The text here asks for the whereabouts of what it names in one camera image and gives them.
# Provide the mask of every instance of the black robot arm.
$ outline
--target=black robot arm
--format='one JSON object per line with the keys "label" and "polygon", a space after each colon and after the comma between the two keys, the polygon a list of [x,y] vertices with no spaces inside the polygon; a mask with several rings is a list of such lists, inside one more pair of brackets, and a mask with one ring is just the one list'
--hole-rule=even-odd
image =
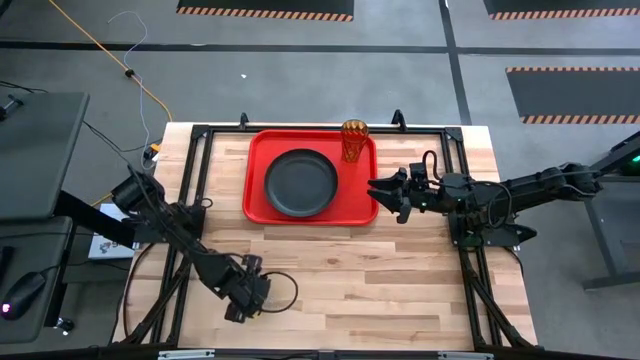
{"label": "black robot arm", "polygon": [[[270,287],[270,280],[260,275],[262,258],[219,253],[202,245],[197,224],[204,219],[204,207],[168,204],[154,178],[133,170],[112,194],[118,208],[137,221],[136,231],[152,232],[174,246],[193,263],[209,290],[220,299],[229,297],[225,319],[243,323],[261,311]],[[239,257],[242,265],[233,257]]]}
{"label": "black robot arm", "polygon": [[370,180],[368,190],[404,224],[412,208],[457,218],[451,231],[462,234],[462,246],[514,246],[536,231],[513,222],[516,213],[553,200],[583,201],[602,189],[598,170],[567,163],[535,174],[503,182],[477,181],[468,175],[449,173],[429,180],[426,164],[409,165],[410,177],[400,168],[392,177]]}

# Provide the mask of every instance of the yellow cable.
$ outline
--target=yellow cable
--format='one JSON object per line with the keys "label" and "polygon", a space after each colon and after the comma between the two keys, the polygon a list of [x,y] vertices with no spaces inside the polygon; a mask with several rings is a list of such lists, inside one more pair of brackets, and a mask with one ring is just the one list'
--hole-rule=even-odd
{"label": "yellow cable", "polygon": [[97,205],[100,205],[103,202],[111,199],[111,197],[113,197],[113,194],[108,193],[105,196],[101,197],[100,199],[96,200],[96,202],[94,202],[93,204],[91,204],[91,207],[96,207]]}
{"label": "yellow cable", "polygon": [[[100,44],[98,42],[98,40],[96,40],[93,36],[91,36],[91,34],[89,34],[85,29],[82,28],[82,26],[78,25],[77,22],[73,21],[73,19],[67,15],[66,12],[64,12],[64,10],[62,10],[62,8],[60,8],[60,6],[58,6],[58,4],[56,4],[53,0],[49,0],[49,2],[51,3],[51,5],[53,5],[56,9],[58,9],[58,11],[62,14],[62,16],[64,16],[65,18],[67,18],[67,20],[69,20],[69,22],[71,24],[73,24],[73,26],[75,26],[78,30],[80,30],[83,34],[85,34],[89,39],[91,39],[91,41],[93,41],[94,44],[96,44],[96,46],[98,46],[100,49],[102,49],[102,51],[104,51],[107,55],[109,55],[109,57],[111,59],[113,59],[113,61],[117,62],[118,65],[120,65],[120,67],[124,70],[127,71],[129,70],[128,67],[126,67],[120,60],[118,60],[117,57],[115,57],[109,50],[107,50],[104,46],[102,46],[102,44]],[[169,111],[169,108],[167,107],[167,105],[165,105],[162,101],[160,101],[160,99],[158,99],[155,95],[153,95],[151,93],[151,91],[147,90],[146,87],[144,87],[142,85],[142,83],[140,82],[140,80],[136,79],[135,76],[131,77],[135,82],[138,83],[138,85],[142,88],[142,90],[144,90],[144,92],[149,95],[150,98],[152,98],[155,102],[157,102],[158,104],[160,104],[160,106],[162,106],[162,108],[164,109],[164,111],[167,113],[167,117],[169,118],[169,122],[173,122],[173,116],[171,116],[171,112]]]}

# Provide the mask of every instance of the white cable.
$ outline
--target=white cable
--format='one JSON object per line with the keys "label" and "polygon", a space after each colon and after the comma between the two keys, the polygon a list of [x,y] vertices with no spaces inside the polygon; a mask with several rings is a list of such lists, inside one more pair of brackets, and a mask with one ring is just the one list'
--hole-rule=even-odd
{"label": "white cable", "polygon": [[[127,56],[129,56],[129,53],[132,52],[136,47],[138,47],[138,45],[142,44],[146,39],[147,39],[147,35],[149,34],[149,31],[147,29],[147,25],[144,23],[144,21],[142,21],[142,19],[140,18],[140,15],[138,15],[138,13],[134,12],[134,11],[123,11],[119,14],[114,15],[111,19],[109,19],[109,21],[107,21],[107,24],[110,24],[111,21],[113,21],[113,19],[117,18],[118,16],[122,15],[122,14],[133,14],[136,16],[136,18],[138,19],[138,21],[140,22],[140,24],[142,25],[142,27],[144,28],[144,36],[142,37],[142,39],[140,39],[140,41],[138,41],[135,45],[133,45],[131,47],[131,49],[129,49],[125,54],[124,54],[124,58],[122,59],[124,64],[129,68],[129,69],[133,69],[129,63],[127,62]],[[144,150],[142,151],[142,153],[140,154],[140,166],[142,166],[142,169],[144,170],[151,170],[155,163],[152,163],[151,166],[146,167],[144,165],[144,151],[147,149],[147,146],[149,145],[149,137],[151,136],[151,134],[149,133],[149,128],[147,127],[147,122],[144,119],[144,112],[142,110],[142,101],[144,98],[144,90],[143,90],[143,79],[142,76],[140,76],[140,74],[138,74],[137,72],[134,73],[132,76],[137,76],[138,80],[140,80],[140,119],[142,120],[142,127],[144,128],[144,131],[147,133],[147,136],[145,137],[144,140]]]}

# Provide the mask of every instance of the black floor mat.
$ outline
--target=black floor mat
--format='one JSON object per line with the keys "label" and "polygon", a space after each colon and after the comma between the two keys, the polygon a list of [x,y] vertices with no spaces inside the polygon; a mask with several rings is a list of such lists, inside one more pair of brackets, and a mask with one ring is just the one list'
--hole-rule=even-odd
{"label": "black floor mat", "polygon": [[640,14],[640,0],[484,0],[494,20],[629,16]]}
{"label": "black floor mat", "polygon": [[638,67],[512,67],[507,78],[525,124],[640,123]]}
{"label": "black floor mat", "polygon": [[353,0],[180,0],[178,14],[352,21]]}

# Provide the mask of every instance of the concrete floor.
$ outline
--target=concrete floor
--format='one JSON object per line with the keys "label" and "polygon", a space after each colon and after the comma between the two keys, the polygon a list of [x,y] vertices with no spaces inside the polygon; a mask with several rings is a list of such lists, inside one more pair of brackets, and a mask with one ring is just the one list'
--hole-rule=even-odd
{"label": "concrete floor", "polygon": [[[356,0],[353,23],[179,16],[175,1],[58,2],[104,42],[134,43],[141,37],[134,17],[106,23],[133,10],[149,27],[149,43],[369,46],[339,52],[239,47],[132,53],[132,66],[176,121],[235,121],[244,111],[256,121],[361,118],[386,123],[400,108],[410,123],[460,124],[448,56],[424,53],[447,45],[438,0]],[[459,47],[616,48],[623,54],[640,47],[635,35],[640,17],[500,22],[489,20],[482,0],[448,4]],[[0,41],[9,40],[86,42],[46,0],[14,1],[0,19]],[[399,53],[389,47],[398,47]],[[0,49],[0,59],[0,79],[52,92],[88,92],[86,121],[122,148],[144,141],[138,89],[101,52]],[[640,130],[632,125],[523,125],[504,72],[507,66],[638,66],[640,58],[461,55],[459,60],[471,121],[490,127],[505,179],[566,161],[592,162]],[[162,109],[145,100],[145,116],[151,137],[160,137]],[[137,162],[139,153],[127,157]],[[83,128],[66,190],[93,201],[126,176],[125,164]],[[553,203],[522,213],[519,222],[539,231],[521,252],[539,343],[553,350],[638,358],[640,286],[585,293],[580,285],[605,275],[584,206]],[[43,331],[35,343],[0,346],[0,353],[106,344],[122,286],[122,280],[77,285],[63,313],[77,321],[77,331],[66,338]]]}

